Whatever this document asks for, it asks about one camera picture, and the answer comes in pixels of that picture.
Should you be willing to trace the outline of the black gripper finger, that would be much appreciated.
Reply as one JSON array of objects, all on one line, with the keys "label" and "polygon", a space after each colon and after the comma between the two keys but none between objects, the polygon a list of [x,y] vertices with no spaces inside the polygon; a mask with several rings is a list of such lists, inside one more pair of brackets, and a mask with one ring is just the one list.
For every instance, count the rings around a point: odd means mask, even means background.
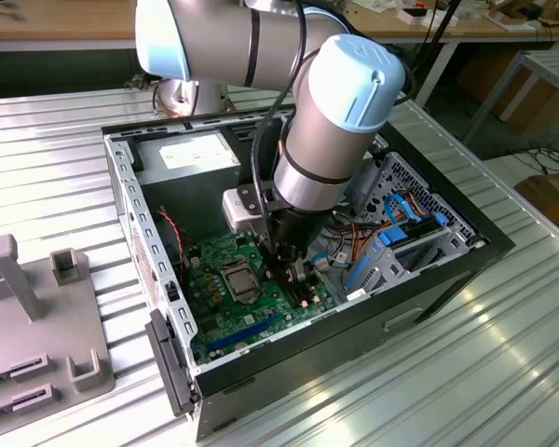
[{"label": "black gripper finger", "polygon": [[286,266],[286,277],[289,283],[303,283],[307,280],[310,273],[309,262],[302,256],[294,261],[290,261]]},{"label": "black gripper finger", "polygon": [[275,250],[271,251],[269,238],[258,237],[263,270],[268,271],[276,281],[287,281],[289,279],[290,244],[282,237],[276,237],[274,244]]}]

